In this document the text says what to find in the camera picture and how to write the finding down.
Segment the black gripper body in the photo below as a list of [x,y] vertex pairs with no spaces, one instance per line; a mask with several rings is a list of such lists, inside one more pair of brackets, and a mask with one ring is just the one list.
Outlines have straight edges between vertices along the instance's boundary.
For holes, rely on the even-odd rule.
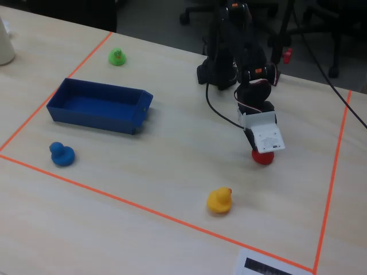
[[239,102],[241,114],[252,115],[260,112],[275,110],[272,103],[267,101],[271,93],[271,84],[268,81],[249,83],[246,87],[240,84],[235,90],[235,98]]

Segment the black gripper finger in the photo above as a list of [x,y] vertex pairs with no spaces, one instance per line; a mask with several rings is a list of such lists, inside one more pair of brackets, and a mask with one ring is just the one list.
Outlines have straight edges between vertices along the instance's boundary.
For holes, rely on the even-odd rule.
[[253,131],[251,129],[245,129],[244,130],[244,133],[252,147],[252,150],[253,151],[257,151],[257,146],[255,144],[255,138],[254,138],[254,134],[253,134]]

